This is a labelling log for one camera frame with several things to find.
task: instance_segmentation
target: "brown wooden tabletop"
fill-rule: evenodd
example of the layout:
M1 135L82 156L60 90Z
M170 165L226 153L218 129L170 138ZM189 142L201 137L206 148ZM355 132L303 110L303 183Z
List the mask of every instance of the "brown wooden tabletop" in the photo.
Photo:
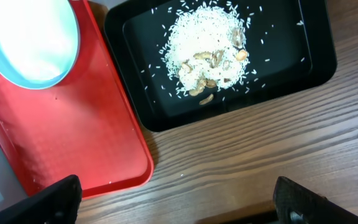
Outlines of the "brown wooden tabletop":
M152 180L84 201L78 223L234 220L273 210L280 175L358 215L358 0L327 4L338 59L330 81L162 133L144 129Z

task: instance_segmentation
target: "black object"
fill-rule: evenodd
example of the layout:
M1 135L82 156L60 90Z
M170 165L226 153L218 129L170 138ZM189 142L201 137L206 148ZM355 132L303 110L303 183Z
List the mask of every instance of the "black object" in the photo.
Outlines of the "black object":
M358 217L294 181L279 177L274 203L280 223L358 224Z
M199 0L194 1L194 5L187 5L196 9L202 3ZM167 69L160 59L163 55L158 51L168 40L168 28L177 18L177 9L186 10L181 4L177 0L130 0L111 9L104 24L117 71L134 110L149 130L164 131L312 88L328 81L336 71L325 0L233 0L232 5L239 5L237 11L245 21L249 13L255 13L251 16L250 29L246 31L251 62L246 71L256 69L257 74L248 74L244 82L249 81L248 85L234 85L238 92L230 88L216 93L217 89L212 89L197 97L181 95L179 99L175 95L178 79L168 79ZM228 9L226 1L219 1L218 6ZM169 7L173 8L170 14L167 12ZM301 19L305 26L296 25ZM250 92L245 94L247 86ZM211 93L214 93L214 100L200 106L199 102Z
M80 180L71 175L0 212L0 224L74 224L80 207Z

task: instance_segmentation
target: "red tray rim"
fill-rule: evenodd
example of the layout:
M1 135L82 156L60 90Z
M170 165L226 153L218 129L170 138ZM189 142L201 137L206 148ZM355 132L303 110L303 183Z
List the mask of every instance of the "red tray rim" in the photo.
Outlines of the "red tray rim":
M120 182L115 182L115 183L111 183L108 185L101 185L99 187L94 187L92 189L83 190L83 198L93 198L93 197L98 197L98 196L102 196L102 195L106 195L106 194L111 194L113 192L119 192L122 190L133 189L133 188L140 187L140 186L146 184L151 179L152 174L154 172L154 162L153 162L151 153L149 151L149 148L146 144L146 141L143 137L142 131L140 130L139 122L137 121L137 119L134 115L131 104L129 103L129 101L127 99L124 87L120 81L120 78L118 77L116 67L114 66L114 63L111 60L110 54L108 53L108 48L106 46L106 43L103 40L103 37L102 37L101 32L98 28L96 19L93 16L93 12L90 8L90 5L87 0L81 0L81 2L85 5L86 11L89 15L89 19L92 22L93 29L96 32L98 39L100 40L99 41L100 47L103 49L104 57L107 60L107 63L109 65L108 67L114 77L116 86L118 87L118 90L121 94L121 98L126 106L127 112L130 115L130 119L131 119L132 124L135 128L136 135L142 145L142 148L144 149L145 156L147 159L147 169L144 172L144 174L141 175L140 177L135 177L132 179L122 180ZM11 140L9 139L8 135L6 134L5 129L3 128L1 122L0 122L0 147L1 147L4 155L6 156L8 163L11 165L12 169L14 170L14 173L15 173L17 179L19 180L19 182L22 184L24 190L26 191L26 193L29 196L36 194L37 190L35 190L32 187L28 187L31 184L30 184L30 180L27 178L28 177L27 169L20 162L20 160L18 158L16 158L17 154L15 155L15 154L11 153L11 152L15 152L16 149L15 149L13 143L11 142Z

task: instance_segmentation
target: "tray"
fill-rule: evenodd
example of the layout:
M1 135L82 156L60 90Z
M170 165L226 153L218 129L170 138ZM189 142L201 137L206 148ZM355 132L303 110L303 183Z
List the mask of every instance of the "tray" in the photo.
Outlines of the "tray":
M227 1L215 2L228 12ZM164 131L312 88L334 75L337 61L324 0L231 2L233 6L238 4L239 18L245 21L250 13L255 13L250 29L246 30L251 62L246 71L256 69L257 74L247 76L244 82L249 84L235 84L235 91L208 89L197 97L175 96L178 79L169 80L160 59L163 55L158 52L169 37L168 27L178 17L177 9L188 11L181 1L132 0L108 12L104 32L110 53L140 121L149 130ZM186 3L190 9L196 9L203 1L186 0ZM168 13L169 7L173 8L172 13ZM304 26L297 25L301 20ZM214 100L200 106L200 100L211 93Z
M140 186L154 165L86 0L70 1L81 35L73 70L46 90L0 75L0 146L31 196L76 174L88 198Z

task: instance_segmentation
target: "bowl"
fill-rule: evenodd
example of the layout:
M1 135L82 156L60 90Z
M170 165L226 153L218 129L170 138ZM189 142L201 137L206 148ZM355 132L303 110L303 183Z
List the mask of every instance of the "bowl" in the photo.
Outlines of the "bowl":
M0 74L31 90L62 81L75 64L80 35L68 1L0 0Z

